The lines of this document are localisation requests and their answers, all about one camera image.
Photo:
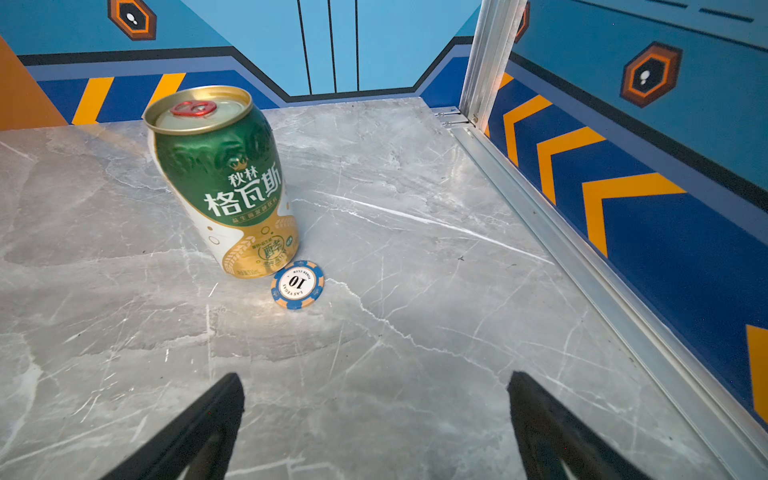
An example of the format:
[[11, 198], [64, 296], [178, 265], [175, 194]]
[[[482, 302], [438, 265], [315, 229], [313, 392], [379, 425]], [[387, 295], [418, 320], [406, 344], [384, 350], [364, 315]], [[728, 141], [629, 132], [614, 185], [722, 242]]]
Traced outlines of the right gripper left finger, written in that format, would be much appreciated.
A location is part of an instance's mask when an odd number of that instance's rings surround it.
[[106, 479], [223, 479], [244, 412], [240, 377], [228, 373], [116, 466]]

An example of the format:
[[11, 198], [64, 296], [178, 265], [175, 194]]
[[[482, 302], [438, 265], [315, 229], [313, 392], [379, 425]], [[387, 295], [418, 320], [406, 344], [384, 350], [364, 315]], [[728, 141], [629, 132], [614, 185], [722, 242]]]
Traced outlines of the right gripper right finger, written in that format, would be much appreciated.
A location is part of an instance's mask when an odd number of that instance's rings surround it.
[[510, 417], [528, 479], [646, 479], [588, 425], [523, 371], [507, 386]]

